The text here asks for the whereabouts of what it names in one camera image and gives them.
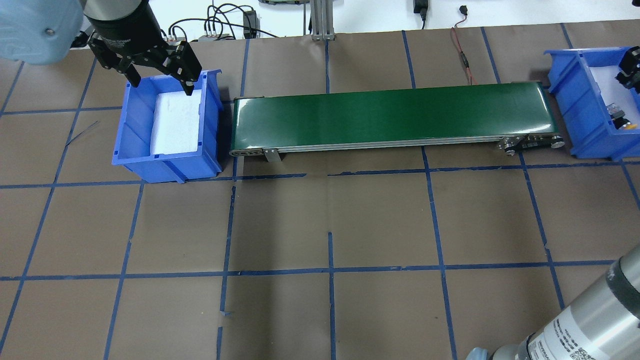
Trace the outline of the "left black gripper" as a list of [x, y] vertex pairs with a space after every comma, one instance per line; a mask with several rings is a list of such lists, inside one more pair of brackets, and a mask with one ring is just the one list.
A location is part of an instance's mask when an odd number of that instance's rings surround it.
[[194, 93], [201, 62], [189, 42], [166, 43], [148, 0], [89, 0], [87, 20], [87, 45], [103, 68], [124, 74], [134, 88], [142, 77], [133, 64], [154, 68], [177, 79], [186, 96]]

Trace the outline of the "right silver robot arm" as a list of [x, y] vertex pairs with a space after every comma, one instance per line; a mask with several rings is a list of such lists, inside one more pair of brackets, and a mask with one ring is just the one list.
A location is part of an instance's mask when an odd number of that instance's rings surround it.
[[[556, 97], [576, 158], [620, 161], [639, 155], [639, 48], [548, 50]], [[606, 272], [546, 326], [494, 353], [469, 360], [637, 360], [639, 247]]]

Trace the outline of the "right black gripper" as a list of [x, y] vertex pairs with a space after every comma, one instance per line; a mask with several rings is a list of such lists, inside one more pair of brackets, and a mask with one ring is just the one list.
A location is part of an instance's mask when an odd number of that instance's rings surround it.
[[625, 89], [640, 93], [640, 46], [628, 48], [618, 65], [615, 80]]

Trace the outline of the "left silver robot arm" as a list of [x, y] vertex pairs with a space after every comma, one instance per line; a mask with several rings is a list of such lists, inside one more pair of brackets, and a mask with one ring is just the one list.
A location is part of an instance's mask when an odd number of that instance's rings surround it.
[[0, 18], [3, 59], [49, 65], [87, 46], [133, 87], [144, 66], [178, 80], [188, 96], [201, 76], [190, 44], [166, 41], [148, 0], [3, 0]]

